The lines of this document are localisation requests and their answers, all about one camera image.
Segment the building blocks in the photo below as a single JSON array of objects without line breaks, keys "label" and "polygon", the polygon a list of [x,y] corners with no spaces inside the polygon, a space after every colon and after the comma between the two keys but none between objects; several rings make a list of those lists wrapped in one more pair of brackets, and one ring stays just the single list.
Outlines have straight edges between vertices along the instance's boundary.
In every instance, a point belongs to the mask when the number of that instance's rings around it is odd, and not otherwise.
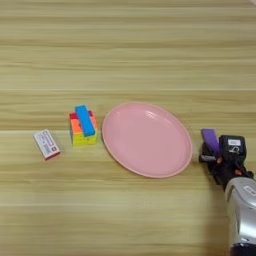
[{"label": "building blocks", "polygon": [[69,114],[70,135],[73,146],[97,143],[98,124],[92,111],[85,106],[76,107],[76,112]]}]

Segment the blue block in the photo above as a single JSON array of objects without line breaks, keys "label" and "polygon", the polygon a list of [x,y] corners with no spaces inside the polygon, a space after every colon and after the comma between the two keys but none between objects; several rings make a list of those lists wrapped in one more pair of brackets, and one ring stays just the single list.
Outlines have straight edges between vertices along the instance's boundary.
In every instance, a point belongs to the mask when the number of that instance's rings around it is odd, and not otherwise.
[{"label": "blue block", "polygon": [[92,136],[95,134],[90,115],[84,105],[75,107],[76,114],[80,121],[84,136]]}]

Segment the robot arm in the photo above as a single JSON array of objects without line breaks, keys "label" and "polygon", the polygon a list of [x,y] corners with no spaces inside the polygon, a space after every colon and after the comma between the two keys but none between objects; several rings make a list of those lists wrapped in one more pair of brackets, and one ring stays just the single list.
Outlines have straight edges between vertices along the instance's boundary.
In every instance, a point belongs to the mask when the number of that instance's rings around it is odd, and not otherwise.
[{"label": "robot arm", "polygon": [[202,130],[204,144],[199,157],[225,191],[230,220],[230,255],[256,256],[256,182],[244,167],[245,139]]}]

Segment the pink plate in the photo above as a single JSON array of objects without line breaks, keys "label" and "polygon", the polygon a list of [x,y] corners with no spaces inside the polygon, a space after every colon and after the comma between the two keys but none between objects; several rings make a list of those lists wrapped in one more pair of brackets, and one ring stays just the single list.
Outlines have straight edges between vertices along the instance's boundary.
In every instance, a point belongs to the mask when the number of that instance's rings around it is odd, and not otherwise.
[{"label": "pink plate", "polygon": [[104,120],[102,136],[117,162],[151,178],[176,175],[192,158],[185,127],[166,110],[150,104],[115,107]]}]

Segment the small box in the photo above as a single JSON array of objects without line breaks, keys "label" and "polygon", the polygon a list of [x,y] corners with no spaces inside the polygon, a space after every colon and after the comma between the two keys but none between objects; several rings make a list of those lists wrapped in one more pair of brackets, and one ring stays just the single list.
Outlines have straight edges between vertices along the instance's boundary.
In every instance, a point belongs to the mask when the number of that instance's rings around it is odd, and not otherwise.
[{"label": "small box", "polygon": [[60,149],[48,129],[37,132],[34,135],[34,139],[45,160],[49,160],[60,154]]}]

